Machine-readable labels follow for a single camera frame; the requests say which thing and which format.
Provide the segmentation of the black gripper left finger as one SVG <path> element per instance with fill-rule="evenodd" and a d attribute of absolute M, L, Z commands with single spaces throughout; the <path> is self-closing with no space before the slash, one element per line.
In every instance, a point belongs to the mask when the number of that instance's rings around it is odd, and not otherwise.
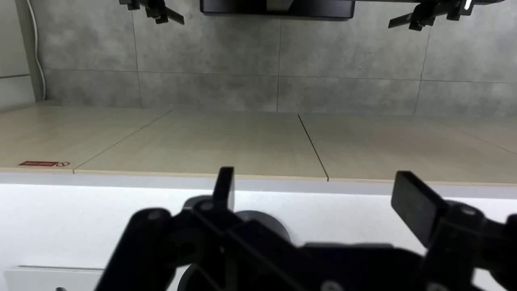
<path fill-rule="evenodd" d="M 284 252 L 287 229 L 271 215 L 232 205 L 234 169 L 222 166 L 213 192 L 179 213 L 135 211 L 95 291 L 295 291 Z"/>

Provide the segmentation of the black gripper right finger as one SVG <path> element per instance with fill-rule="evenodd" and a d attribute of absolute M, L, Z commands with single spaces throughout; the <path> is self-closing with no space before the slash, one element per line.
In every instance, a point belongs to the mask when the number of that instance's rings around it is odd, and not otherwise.
<path fill-rule="evenodd" d="M 515 215 L 504 223 L 479 208 L 445 200 L 411 171 L 397 171 L 390 207 L 426 249 L 415 286 L 424 291 L 481 291 L 476 268 L 505 291 L 517 291 Z"/>

